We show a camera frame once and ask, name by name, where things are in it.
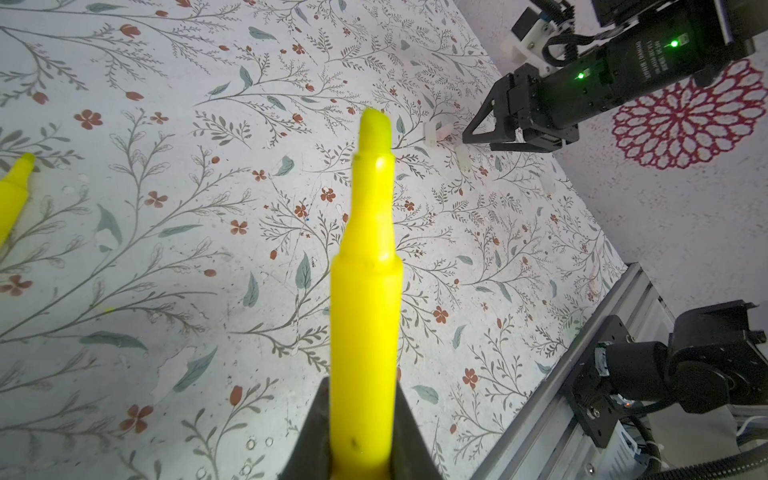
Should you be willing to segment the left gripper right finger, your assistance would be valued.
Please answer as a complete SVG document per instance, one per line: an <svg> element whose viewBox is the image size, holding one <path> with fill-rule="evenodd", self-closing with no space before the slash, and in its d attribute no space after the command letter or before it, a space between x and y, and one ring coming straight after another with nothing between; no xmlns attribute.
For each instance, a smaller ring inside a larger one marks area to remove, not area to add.
<svg viewBox="0 0 768 480"><path fill-rule="evenodd" d="M394 480L443 479L400 385L396 387L390 473Z"/></svg>

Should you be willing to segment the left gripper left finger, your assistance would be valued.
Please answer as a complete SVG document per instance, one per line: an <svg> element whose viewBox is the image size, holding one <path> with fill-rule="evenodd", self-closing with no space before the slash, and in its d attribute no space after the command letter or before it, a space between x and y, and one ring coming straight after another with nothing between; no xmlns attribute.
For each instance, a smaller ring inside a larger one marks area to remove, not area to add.
<svg viewBox="0 0 768 480"><path fill-rule="evenodd" d="M331 478L329 378L321 380L281 480Z"/></svg>

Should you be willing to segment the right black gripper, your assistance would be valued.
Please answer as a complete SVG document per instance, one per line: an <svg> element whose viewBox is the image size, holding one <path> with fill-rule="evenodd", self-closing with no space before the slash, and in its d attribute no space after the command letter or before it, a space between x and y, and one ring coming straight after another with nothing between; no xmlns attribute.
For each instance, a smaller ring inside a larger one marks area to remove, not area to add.
<svg viewBox="0 0 768 480"><path fill-rule="evenodd" d="M462 133L464 144L494 151L554 152L579 138L580 122L691 79L707 87L731 63L754 53L753 1L595 1L601 31L574 26L550 38L543 57L558 70L541 77L525 64L499 79ZM491 130L477 133L493 117Z"/></svg>

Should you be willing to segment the yellow highlighter pen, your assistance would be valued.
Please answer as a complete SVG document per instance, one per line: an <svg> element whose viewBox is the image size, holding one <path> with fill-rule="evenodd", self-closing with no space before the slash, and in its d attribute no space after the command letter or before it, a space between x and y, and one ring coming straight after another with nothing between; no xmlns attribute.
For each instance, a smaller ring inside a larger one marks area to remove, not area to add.
<svg viewBox="0 0 768 480"><path fill-rule="evenodd" d="M370 108L352 159L350 212L330 279L330 449L335 479L390 476L403 262L393 223L389 118Z"/></svg>
<svg viewBox="0 0 768 480"><path fill-rule="evenodd" d="M28 200L28 184L36 157L24 153L1 180L1 245L6 243Z"/></svg>

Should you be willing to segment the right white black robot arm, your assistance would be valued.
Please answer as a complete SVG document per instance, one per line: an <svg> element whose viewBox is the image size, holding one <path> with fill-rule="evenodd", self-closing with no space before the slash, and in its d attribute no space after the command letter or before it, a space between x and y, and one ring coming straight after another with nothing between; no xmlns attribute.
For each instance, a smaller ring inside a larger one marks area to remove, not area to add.
<svg viewBox="0 0 768 480"><path fill-rule="evenodd" d="M610 112L626 158L685 168L732 150L767 112L749 64L767 28L763 1L597 1L581 35L569 1L535 1L512 27L515 71L492 87L462 134L494 151L552 153ZM733 301L680 315L667 342L590 347L572 378L579 406L617 396L631 413L672 404L706 413L767 400L766 336Z"/></svg>

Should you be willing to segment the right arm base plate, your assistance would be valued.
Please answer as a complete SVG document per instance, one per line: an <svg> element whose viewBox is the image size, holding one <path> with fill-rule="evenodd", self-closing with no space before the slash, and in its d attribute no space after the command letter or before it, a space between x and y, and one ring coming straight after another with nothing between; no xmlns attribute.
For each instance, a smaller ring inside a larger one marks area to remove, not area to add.
<svg viewBox="0 0 768 480"><path fill-rule="evenodd" d="M617 315L606 316L586 342L561 389L578 424L597 448L608 446L624 409L620 401L611 398L605 349L626 344L628 335Z"/></svg>

